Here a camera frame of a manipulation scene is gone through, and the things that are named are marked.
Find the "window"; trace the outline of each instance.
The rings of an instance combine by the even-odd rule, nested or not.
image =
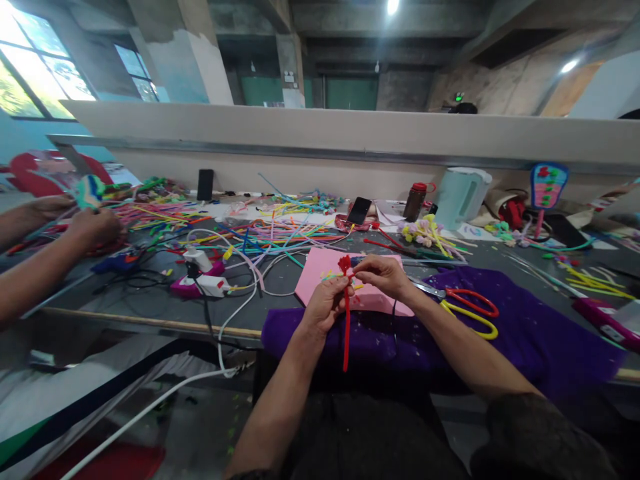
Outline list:
[[[151,81],[151,76],[140,54],[120,45],[116,45],[115,49],[118,50],[118,55],[120,55],[122,63],[125,64],[125,68],[129,72],[142,100],[159,101],[158,92],[155,90],[155,85]]]
[[[59,99],[95,97],[49,22],[0,0],[0,107],[23,119],[73,120]]]

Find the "green door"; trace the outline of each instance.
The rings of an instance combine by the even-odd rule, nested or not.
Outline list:
[[[327,108],[375,110],[378,79],[327,78]]]
[[[265,102],[282,102],[282,83],[280,78],[241,77],[245,103],[252,107],[264,107]]]
[[[313,87],[310,79],[305,79],[305,108],[313,108]]]

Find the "scissors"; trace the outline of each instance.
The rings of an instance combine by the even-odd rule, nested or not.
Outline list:
[[[473,330],[474,332],[476,332],[478,335],[480,335],[482,338],[484,338],[485,340],[494,340],[495,338],[497,338],[498,336],[498,329],[495,327],[494,324],[492,324],[489,320],[486,320],[484,318],[482,318],[480,315],[475,314],[474,312],[471,312],[469,310],[465,310],[462,307],[458,307],[457,305],[454,305],[452,303],[449,303],[446,300],[446,297],[450,297],[453,299],[458,300],[459,302],[463,303],[464,305],[468,306],[469,308],[476,310],[476,312],[478,313],[482,313],[483,315],[489,317],[489,318],[496,318],[499,314],[498,312],[498,308],[496,308],[496,306],[486,297],[483,297],[482,295],[480,295],[478,292],[474,292],[473,290],[464,290],[464,289],[444,289],[444,290],[438,290],[436,288],[433,288],[430,285],[427,285],[426,283],[424,283],[423,281],[420,281],[418,279],[409,277],[409,280],[411,280],[411,282],[418,287],[420,290],[422,290],[423,292],[426,292],[430,295],[433,295],[434,297],[437,297],[438,299],[440,299],[440,305],[442,306],[442,308],[444,308],[446,311],[448,311],[450,314],[452,314],[455,317],[454,312],[452,312],[452,310],[462,313],[463,315],[466,315],[474,320],[478,320],[478,322],[486,325],[488,328],[491,329],[491,331],[489,333],[482,333],[482,332],[478,332],[476,330]],[[477,305],[472,304],[469,300],[464,299],[460,296],[460,294],[464,294],[464,295],[470,295],[472,297],[477,298],[478,300],[480,300],[481,302],[483,302],[484,304],[486,304],[490,310],[486,310],[482,307],[478,307]]]

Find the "metal rail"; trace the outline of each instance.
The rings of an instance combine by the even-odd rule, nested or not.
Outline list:
[[[459,157],[454,155],[429,155],[422,153],[400,153],[368,150],[318,149],[306,147],[280,147],[272,145],[250,145],[216,143],[192,140],[160,140],[138,138],[108,138],[88,135],[47,135],[47,138],[74,165],[84,164],[74,145],[106,147],[108,149],[170,150],[224,153],[228,155],[259,155],[265,157],[292,157],[344,161],[369,161],[377,163],[410,163],[438,165],[441,167],[474,167],[482,169],[507,169],[530,171],[536,159],[501,159],[490,157]],[[636,175],[640,176],[640,165],[625,163],[569,162],[572,173],[592,175]]]

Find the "pink foam sheet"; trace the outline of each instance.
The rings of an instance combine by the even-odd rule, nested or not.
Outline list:
[[[362,257],[361,253],[348,253],[346,254],[350,257]],[[338,268],[338,260],[341,257],[344,257],[344,252],[339,252],[336,250],[330,249],[321,249],[321,248],[312,248],[309,252],[309,257],[307,258],[307,262],[305,264],[305,268],[302,270],[302,275],[300,275],[300,280],[298,280],[298,284],[295,287],[295,294],[300,298],[302,303],[307,306],[309,304],[309,300],[313,294],[318,283],[322,281],[322,278],[326,277],[329,274],[329,270],[332,273],[338,274],[340,273],[340,268]],[[402,265],[402,261],[399,255],[384,255],[385,257],[390,257],[396,260],[400,265]],[[356,285],[362,285],[362,282],[358,279],[354,279]],[[393,302],[394,300],[384,293],[382,293],[378,288],[372,285],[365,285],[363,288],[355,291],[356,296],[359,298],[357,300],[355,297],[351,298],[351,310],[370,310],[370,311],[380,311],[383,313],[391,314],[393,310]],[[398,302],[395,307],[395,314],[399,317],[412,317],[413,312],[408,308],[408,306]]]

